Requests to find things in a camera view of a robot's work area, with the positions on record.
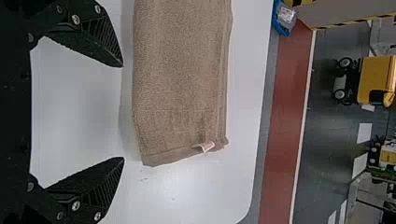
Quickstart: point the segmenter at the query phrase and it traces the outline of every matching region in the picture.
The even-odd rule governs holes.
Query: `blue object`
[[[290,31],[288,29],[283,28],[279,22],[277,21],[277,7],[279,6],[279,3],[281,1],[280,0],[274,0],[274,6],[273,6],[273,17],[272,17],[272,25],[273,27],[277,30],[277,32],[280,35],[283,35],[285,37],[289,37],[290,36]]]

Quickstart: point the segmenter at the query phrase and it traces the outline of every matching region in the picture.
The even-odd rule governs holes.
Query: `beige towel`
[[[231,0],[135,0],[133,111],[145,165],[228,144],[232,17]]]

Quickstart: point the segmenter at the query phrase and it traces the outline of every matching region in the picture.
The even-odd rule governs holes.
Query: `gray floor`
[[[276,75],[276,58],[278,46],[278,33],[272,29],[269,49],[267,71],[265,75],[264,95],[262,99],[262,122],[260,124],[260,138],[257,149],[256,171],[254,175],[253,196],[247,215],[239,222],[240,224],[259,223],[260,201],[262,198],[262,176],[264,174],[264,161],[267,149],[268,133],[270,128],[271,110],[274,95],[274,82]]]
[[[368,174],[363,175],[361,180],[354,183],[354,186],[357,187],[350,188],[349,198],[353,195],[353,197],[358,197],[360,200],[379,207],[384,205],[384,200],[375,195],[387,197],[387,183],[372,184],[372,179]],[[378,224],[382,219],[382,211],[372,206],[356,202],[354,208],[347,214],[347,217],[348,224]]]
[[[373,134],[387,132],[387,109],[377,107],[373,113],[343,106],[331,95],[334,59],[368,56],[369,37],[366,22],[317,32],[293,223],[327,223],[334,211],[338,223],[353,161],[366,149],[357,145],[360,123],[373,123]]]

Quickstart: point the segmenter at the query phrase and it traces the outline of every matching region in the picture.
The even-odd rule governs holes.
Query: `towel tag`
[[[207,143],[201,143],[201,144],[197,144],[194,145],[192,147],[200,147],[202,149],[202,151],[204,153],[206,153],[207,151],[209,151],[210,149],[214,148],[216,145],[214,142],[207,142]]]

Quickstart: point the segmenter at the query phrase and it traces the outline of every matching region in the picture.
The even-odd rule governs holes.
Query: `yellow robot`
[[[390,107],[395,98],[396,56],[364,58],[358,103]]]
[[[390,107],[396,91],[396,56],[345,57],[338,62],[341,73],[334,81],[333,97],[343,105]]]

